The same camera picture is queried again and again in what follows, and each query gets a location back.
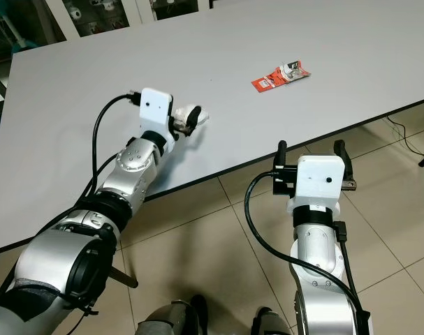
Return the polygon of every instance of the silver robot arm segment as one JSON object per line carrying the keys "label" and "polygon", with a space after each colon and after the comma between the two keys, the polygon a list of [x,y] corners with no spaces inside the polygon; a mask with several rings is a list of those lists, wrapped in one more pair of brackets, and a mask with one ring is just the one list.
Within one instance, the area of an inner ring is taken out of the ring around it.
{"label": "silver robot arm segment", "polygon": [[128,96],[140,105],[139,138],[118,153],[114,170],[94,194],[80,199],[21,253],[13,279],[0,292],[0,334],[51,334],[75,308],[96,313],[92,306],[106,279],[118,278],[112,275],[118,272],[112,257],[120,234],[143,203],[161,162],[178,133],[188,136],[198,120],[208,118],[194,105],[172,113],[173,97],[153,89]]}
{"label": "silver robot arm segment", "polygon": [[[244,199],[244,212],[255,238],[291,265],[297,284],[294,304],[299,335],[373,334],[370,313],[363,310],[349,271],[345,223],[334,221],[340,214],[341,190],[356,189],[344,141],[336,141],[334,149],[336,155],[306,155],[300,157],[298,165],[287,165],[286,142],[281,141],[272,171],[258,175]],[[251,192],[261,178],[268,176],[273,177],[275,195],[290,197],[286,210],[294,226],[291,256],[271,247],[250,217]],[[349,287],[341,282],[344,268]]]}

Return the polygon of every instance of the candy wrapper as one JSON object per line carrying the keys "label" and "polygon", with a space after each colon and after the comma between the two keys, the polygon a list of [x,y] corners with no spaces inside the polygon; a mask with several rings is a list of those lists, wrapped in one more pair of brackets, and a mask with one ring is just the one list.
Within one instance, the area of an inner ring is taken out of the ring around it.
{"label": "candy wrapper", "polygon": [[303,70],[300,61],[294,61],[287,65],[281,65],[275,68],[275,71],[263,78],[254,80],[253,86],[258,92],[264,92],[268,89],[274,89],[277,86],[289,84],[295,80],[299,80],[310,76],[311,73]]}

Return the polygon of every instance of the black wire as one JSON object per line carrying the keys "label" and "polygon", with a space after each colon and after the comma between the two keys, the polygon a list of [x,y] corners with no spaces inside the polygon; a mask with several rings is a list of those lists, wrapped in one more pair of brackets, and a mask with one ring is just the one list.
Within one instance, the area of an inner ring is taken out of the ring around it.
{"label": "black wire", "polygon": [[406,144],[406,146],[407,146],[407,148],[409,148],[409,150],[410,151],[412,151],[414,154],[417,154],[417,155],[420,155],[420,156],[424,156],[424,154],[422,154],[421,152],[417,152],[417,151],[415,151],[415,150],[413,150],[410,146],[409,146],[409,144],[407,143],[407,136],[406,136],[406,127],[404,126],[404,124],[399,124],[398,122],[395,122],[395,121],[392,121],[391,119],[390,119],[390,117],[387,117],[387,120],[389,120],[390,122],[392,122],[393,124],[395,124],[396,126],[401,126],[402,127],[402,129],[404,130],[404,143]]}
{"label": "black wire", "polygon": [[100,114],[97,117],[97,120],[95,122],[94,126],[94,132],[92,133],[92,187],[89,192],[90,195],[93,195],[96,188],[97,188],[97,134],[98,134],[98,128],[100,126],[101,119],[103,118],[103,115],[106,113],[106,111],[114,105],[117,101],[120,101],[121,99],[127,99],[132,98],[131,94],[123,94],[121,96],[117,96],[113,98],[109,103],[106,104],[105,107],[101,110]]}
{"label": "black wire", "polygon": [[[109,157],[103,164],[102,166],[97,170],[96,176],[98,178],[98,176],[100,175],[100,173],[106,168],[106,166],[109,165],[109,163],[111,163],[115,158],[117,157],[117,154],[113,154],[111,157]],[[89,183],[87,183],[85,189],[83,190],[83,192],[81,193],[80,197],[78,198],[77,202],[80,201],[81,199],[83,199],[87,193],[89,192],[89,189],[92,186],[92,179],[89,180]]]}
{"label": "black wire", "polygon": [[354,294],[354,296],[359,299],[358,293],[356,292],[356,288],[354,286],[353,276],[351,275],[350,262],[349,262],[349,254],[346,252],[345,241],[339,242],[340,250],[342,252],[342,257],[344,258],[344,266],[346,279],[349,281],[350,290]]}
{"label": "black wire", "polygon": [[257,239],[257,241],[261,244],[261,246],[263,246],[264,249],[266,249],[267,251],[269,251],[271,254],[273,254],[274,256],[277,256],[278,258],[285,260],[287,262],[293,263],[295,265],[299,265],[301,267],[307,268],[309,270],[312,270],[314,272],[316,272],[317,274],[320,274],[321,276],[326,277],[327,279],[329,279],[330,281],[332,281],[334,284],[336,284],[337,286],[340,287],[340,289],[342,291],[344,291],[345,295],[351,300],[351,302],[353,303],[355,309],[359,312],[363,311],[363,308],[360,304],[359,298],[357,298],[352,291],[350,290],[350,288],[348,288],[341,280],[339,280],[338,278],[334,277],[332,274],[330,274],[329,272],[322,270],[320,267],[316,267],[313,264],[310,264],[308,262],[305,262],[303,260],[299,260],[298,258],[294,258],[291,256],[288,256],[284,253],[281,253],[280,251],[274,249],[273,247],[271,247],[269,245],[269,243],[267,243],[258,233],[257,229],[254,226],[254,223],[252,222],[251,219],[251,215],[249,212],[249,200],[252,194],[252,190],[254,189],[255,185],[264,177],[273,177],[277,175],[276,172],[263,172],[260,173],[258,176],[256,176],[254,178],[254,180],[252,180],[252,182],[250,183],[247,191],[246,191],[246,195],[244,197],[244,214],[246,216],[246,220],[247,220],[247,224],[249,225],[250,230],[252,231],[252,234],[254,234],[255,238]]}
{"label": "black wire", "polygon": [[81,318],[78,320],[77,324],[74,326],[74,328],[72,328],[72,330],[67,333],[67,335],[71,335],[75,329],[77,329],[77,327],[80,325],[80,323],[83,321],[83,318],[86,316],[86,313],[83,313],[83,315],[81,316]]}

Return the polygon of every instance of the black clamp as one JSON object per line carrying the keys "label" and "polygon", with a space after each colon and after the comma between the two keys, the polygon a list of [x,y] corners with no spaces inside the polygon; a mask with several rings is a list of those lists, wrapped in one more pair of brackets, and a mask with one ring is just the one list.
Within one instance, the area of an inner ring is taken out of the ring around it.
{"label": "black clamp", "polygon": [[345,164],[344,179],[342,180],[343,191],[356,191],[356,181],[353,178],[353,166],[351,165],[350,156],[347,154],[345,149],[345,142],[343,140],[337,140],[334,143],[333,150]]}
{"label": "black clamp", "polygon": [[292,198],[295,195],[297,165],[286,164],[286,148],[286,142],[280,141],[272,167],[272,171],[275,172],[272,192],[275,195],[289,195]]}

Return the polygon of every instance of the cabinet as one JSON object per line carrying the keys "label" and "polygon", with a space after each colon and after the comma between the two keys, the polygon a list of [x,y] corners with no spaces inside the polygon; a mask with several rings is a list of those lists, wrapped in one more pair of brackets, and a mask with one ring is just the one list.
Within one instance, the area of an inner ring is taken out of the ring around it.
{"label": "cabinet", "polygon": [[209,0],[46,0],[67,40],[210,8]]}

